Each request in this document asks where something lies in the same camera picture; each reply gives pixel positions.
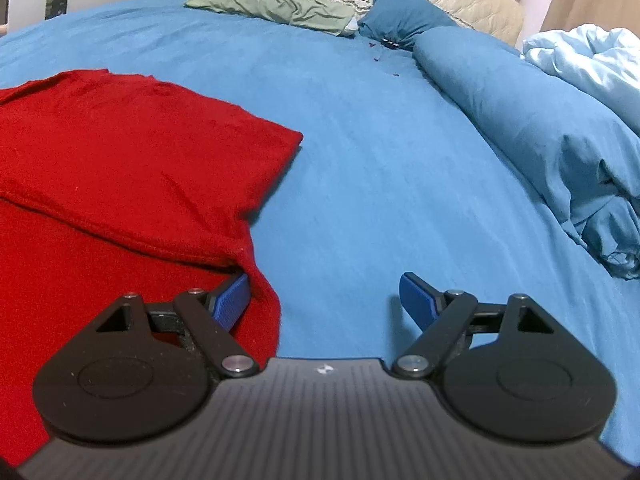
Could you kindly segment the red knit garment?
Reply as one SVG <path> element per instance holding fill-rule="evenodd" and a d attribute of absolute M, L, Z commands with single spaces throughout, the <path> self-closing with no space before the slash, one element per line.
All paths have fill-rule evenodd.
<path fill-rule="evenodd" d="M 259 363 L 281 309 L 250 220 L 302 135 L 142 75 L 71 70 L 1 93 L 1 455 L 47 442 L 32 382 L 118 296 L 167 301 L 237 266 L 252 299 L 232 333 Z"/>

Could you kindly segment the blue bed sheet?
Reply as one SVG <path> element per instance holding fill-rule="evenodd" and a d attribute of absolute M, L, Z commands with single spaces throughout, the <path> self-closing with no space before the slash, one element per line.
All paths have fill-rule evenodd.
<path fill-rule="evenodd" d="M 129 0 L 5 36 L 1 83 L 63 70 L 151 75 L 303 135 L 252 227 L 279 296 L 280 356 L 382 356 L 416 326 L 401 273 L 497 302 L 525 292 L 614 374 L 604 440 L 639 459 L 639 284 L 571 240 L 409 52 L 361 37 Z"/>

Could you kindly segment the blue rolled duvet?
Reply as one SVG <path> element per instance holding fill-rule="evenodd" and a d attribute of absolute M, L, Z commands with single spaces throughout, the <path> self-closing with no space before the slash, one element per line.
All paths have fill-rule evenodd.
<path fill-rule="evenodd" d="M 544 199 L 565 233 L 618 278 L 639 275 L 639 139 L 612 110 L 505 42 L 435 27 L 413 56 Z"/>

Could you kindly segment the light blue blanket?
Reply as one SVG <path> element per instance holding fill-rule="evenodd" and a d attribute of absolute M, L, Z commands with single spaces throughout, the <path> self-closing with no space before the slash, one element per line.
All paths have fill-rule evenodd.
<path fill-rule="evenodd" d="M 583 24 L 538 32 L 523 42 L 523 58 L 600 101 L 639 131 L 639 37 L 626 28 Z"/>

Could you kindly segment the dark blue pillow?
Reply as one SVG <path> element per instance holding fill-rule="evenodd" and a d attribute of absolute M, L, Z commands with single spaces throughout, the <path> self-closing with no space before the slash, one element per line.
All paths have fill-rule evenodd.
<path fill-rule="evenodd" d="M 358 22 L 359 33 L 392 49 L 412 51 L 418 37 L 436 27 L 457 27 L 430 0 L 373 0 Z"/>

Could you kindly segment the green pillow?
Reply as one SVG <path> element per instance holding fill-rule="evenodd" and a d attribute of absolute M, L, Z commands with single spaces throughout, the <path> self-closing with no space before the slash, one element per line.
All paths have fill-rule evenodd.
<path fill-rule="evenodd" d="M 186 0 L 184 5 L 190 9 L 261 18 L 333 36 L 350 37 L 358 30 L 355 10 L 336 0 Z"/>

